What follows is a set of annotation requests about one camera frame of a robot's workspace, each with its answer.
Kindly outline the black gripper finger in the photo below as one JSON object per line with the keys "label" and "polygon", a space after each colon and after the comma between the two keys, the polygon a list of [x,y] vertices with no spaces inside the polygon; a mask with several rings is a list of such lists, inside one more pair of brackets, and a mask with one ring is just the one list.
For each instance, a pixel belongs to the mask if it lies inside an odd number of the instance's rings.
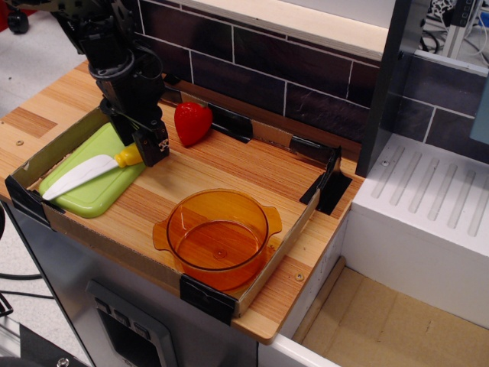
{"label": "black gripper finger", "polygon": [[133,121],[126,115],[112,113],[111,124],[124,146],[134,143],[133,133],[136,131]]}
{"label": "black gripper finger", "polygon": [[162,121],[152,121],[149,128],[137,129],[132,137],[147,167],[153,167],[170,153],[169,136]]}

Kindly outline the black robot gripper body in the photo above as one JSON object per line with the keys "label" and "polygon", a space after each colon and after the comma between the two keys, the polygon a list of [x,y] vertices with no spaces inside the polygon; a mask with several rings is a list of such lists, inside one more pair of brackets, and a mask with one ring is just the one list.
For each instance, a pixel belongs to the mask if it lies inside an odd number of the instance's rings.
{"label": "black robot gripper body", "polygon": [[102,91],[101,109],[108,117],[112,113],[126,115],[136,130],[161,121],[162,65],[152,51],[131,50],[124,63],[104,68],[89,65],[89,72]]}

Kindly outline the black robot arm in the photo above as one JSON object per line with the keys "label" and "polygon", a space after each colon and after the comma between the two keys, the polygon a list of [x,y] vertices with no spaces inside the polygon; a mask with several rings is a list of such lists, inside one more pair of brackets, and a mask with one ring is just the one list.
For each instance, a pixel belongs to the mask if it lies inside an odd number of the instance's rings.
{"label": "black robot arm", "polygon": [[134,35],[130,1],[9,1],[8,26],[24,33],[22,10],[53,15],[79,54],[103,98],[99,108],[124,145],[133,144],[148,167],[169,154],[168,133],[158,103],[164,94],[163,64]]}

